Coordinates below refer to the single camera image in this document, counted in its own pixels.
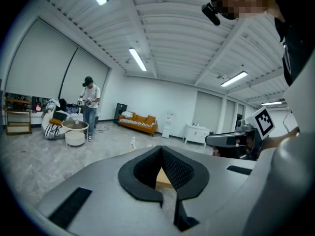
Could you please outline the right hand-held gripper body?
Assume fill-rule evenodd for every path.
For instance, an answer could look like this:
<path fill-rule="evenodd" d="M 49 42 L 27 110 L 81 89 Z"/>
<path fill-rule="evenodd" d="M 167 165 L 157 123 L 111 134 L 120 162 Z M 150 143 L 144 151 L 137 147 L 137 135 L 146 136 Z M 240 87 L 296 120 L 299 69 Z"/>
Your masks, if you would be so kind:
<path fill-rule="evenodd" d="M 266 107 L 262 107 L 250 117 L 238 120 L 233 132 L 208 135 L 205 142 L 221 157 L 256 160 L 263 146 L 263 140 L 274 129 L 275 124 Z M 246 137 L 251 134 L 255 137 L 253 154 L 247 154 Z"/>

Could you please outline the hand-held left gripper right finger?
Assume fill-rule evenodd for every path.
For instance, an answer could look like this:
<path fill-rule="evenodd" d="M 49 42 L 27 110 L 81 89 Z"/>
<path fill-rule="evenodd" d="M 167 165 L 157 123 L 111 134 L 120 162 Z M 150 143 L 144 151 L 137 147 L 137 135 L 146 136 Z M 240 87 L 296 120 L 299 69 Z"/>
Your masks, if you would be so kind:
<path fill-rule="evenodd" d="M 200 195 L 209 182 L 209 171 L 203 164 L 167 146 L 162 146 L 161 152 L 162 169 L 177 193 L 173 224 L 183 232 L 199 224 L 187 215 L 183 201 Z"/>

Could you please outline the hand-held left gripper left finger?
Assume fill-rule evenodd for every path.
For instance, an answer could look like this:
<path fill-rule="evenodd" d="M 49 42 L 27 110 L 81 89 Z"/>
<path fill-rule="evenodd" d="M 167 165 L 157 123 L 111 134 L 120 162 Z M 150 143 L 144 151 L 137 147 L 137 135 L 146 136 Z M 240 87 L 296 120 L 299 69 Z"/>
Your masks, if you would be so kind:
<path fill-rule="evenodd" d="M 133 198 L 163 205 L 163 195 L 156 191 L 157 177 L 162 168 L 161 146 L 124 163 L 118 172 L 121 187 Z"/>

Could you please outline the person's right hand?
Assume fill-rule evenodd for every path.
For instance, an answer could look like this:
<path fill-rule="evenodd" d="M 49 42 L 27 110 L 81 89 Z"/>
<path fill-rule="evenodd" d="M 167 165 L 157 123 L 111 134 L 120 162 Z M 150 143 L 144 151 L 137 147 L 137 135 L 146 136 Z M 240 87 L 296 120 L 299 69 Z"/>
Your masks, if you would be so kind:
<path fill-rule="evenodd" d="M 253 154 L 254 139 L 254 134 L 248 135 L 246 137 L 247 154 Z"/>

